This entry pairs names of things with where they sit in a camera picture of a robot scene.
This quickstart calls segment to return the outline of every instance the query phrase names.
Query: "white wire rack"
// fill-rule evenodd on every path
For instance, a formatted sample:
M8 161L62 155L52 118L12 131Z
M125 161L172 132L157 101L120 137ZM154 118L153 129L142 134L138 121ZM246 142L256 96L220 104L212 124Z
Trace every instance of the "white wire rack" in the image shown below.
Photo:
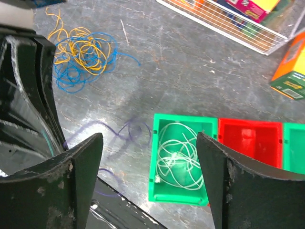
M285 7L258 24L218 0L157 0L158 3L250 49L269 55L299 33L305 0L287 1Z

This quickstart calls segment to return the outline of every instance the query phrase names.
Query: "pink box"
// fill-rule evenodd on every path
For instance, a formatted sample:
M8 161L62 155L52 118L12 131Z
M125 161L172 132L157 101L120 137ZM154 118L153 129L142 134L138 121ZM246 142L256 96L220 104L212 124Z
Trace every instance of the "pink box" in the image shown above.
M263 9L258 5L261 0L225 0L231 6L237 8L243 14L249 16L251 20L260 23L272 9L277 5L279 0L265 0L268 2L268 7Z

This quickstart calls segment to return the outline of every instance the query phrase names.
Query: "purple string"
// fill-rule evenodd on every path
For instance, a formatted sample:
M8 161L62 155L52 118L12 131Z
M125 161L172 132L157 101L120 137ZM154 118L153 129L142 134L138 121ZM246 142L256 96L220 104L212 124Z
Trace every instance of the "purple string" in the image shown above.
M104 127L106 127L107 129L109 129L111 132L113 132L115 134L116 137L120 138L121 140L125 140L125 141L132 141L133 143L135 143L136 145L138 145L139 147L148 147L151 143L151 138L152 138L152 133L151 133L151 129L150 127L145 123L145 122L141 122L141 121L137 121L136 119L131 119L129 121L127 121L124 126L119 130L119 132L116 132L114 129L112 129L109 125L107 125L106 123L102 122L102 121L97 121L97 120L94 120L94 121L91 121L91 122L88 122L87 124L83 125L79 130L77 130L71 137L68 138L68 140L63 144L64 147L67 147L67 144L68 142L72 141L75 137L77 137L81 132L83 132L85 129L93 126L93 125L96 125L96 124L101 124L103 125ZM135 134L135 135L132 135L131 134L131 125L133 124L143 124L145 125L145 127L147 128L148 130L148 134L149 134L149 139L148 139L148 142L141 146L139 144L137 144L135 142L136 138L138 138L141 133L142 133L142 129L141 127L138 125L138 133ZM125 128L128 129L128 136L124 136L121 133L122 130L124 130Z
M122 186L122 181L112 171L110 171L108 169L105 169L105 168L99 168L99 171L106 171L106 172L110 173L116 179L116 181L118 182L119 186ZM120 196L120 193L119 194L112 194L112 195L110 195L110 194L105 194L105 193L99 192L97 190L94 190L94 191L96 193L98 193L100 195L103 195L103 196L106 196L106 197L119 197Z

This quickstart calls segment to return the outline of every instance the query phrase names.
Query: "scratched gray surface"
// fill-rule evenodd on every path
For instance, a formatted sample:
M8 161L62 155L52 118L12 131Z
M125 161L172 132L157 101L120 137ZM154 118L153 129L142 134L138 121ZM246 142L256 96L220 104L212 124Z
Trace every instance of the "scratched gray surface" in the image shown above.
M285 49L266 57L191 21L154 0L70 0L61 8L65 28L85 26L111 34L119 51L142 63L119 57L114 72L104 74L77 94L54 85L59 119L66 137L92 120L119 130L132 117L153 124L154 113L200 115L281 122L305 122L305 103L294 102L268 86ZM129 45L122 29L124 24ZM35 14L35 29L47 36L55 19ZM110 185L169 229L212 229L209 208L147 201L150 149L126 145L101 125L79 135L70 146L102 132L101 167L123 180L100 174ZM147 133L140 143L147 141Z

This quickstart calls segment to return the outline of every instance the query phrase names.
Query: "coiled white cable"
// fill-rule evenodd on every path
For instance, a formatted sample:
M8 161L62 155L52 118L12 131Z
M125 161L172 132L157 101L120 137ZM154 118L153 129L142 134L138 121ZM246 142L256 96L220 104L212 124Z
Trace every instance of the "coiled white cable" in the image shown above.
M168 127L171 125L181 125L185 127L186 130L190 132L193 137L187 139L185 134L181 133L185 141L182 142L176 139L172 139L163 142L164 134L166 133ZM188 126L179 122L169 123L161 129L160 138L159 138L157 168L156 168L157 176L159 177L161 182L164 182L174 187L185 188L187 190L201 189L201 187L204 185L202 174L197 180L195 180L192 175L193 169L201 169L198 161L198 155L195 145L196 139L197 139L196 132L193 129L189 128ZM170 150L171 146L178 146L178 145L181 145L179 151L172 152ZM183 165L185 165L187 168L183 172L187 172L189 174L189 177L193 181L193 184L182 185L181 183L178 182L176 178L177 174L175 175L174 172L172 171L173 167L176 166L180 166L179 169L181 170L182 169L181 166ZM165 178L169 175L169 173L171 174L175 183L171 183L165 180Z

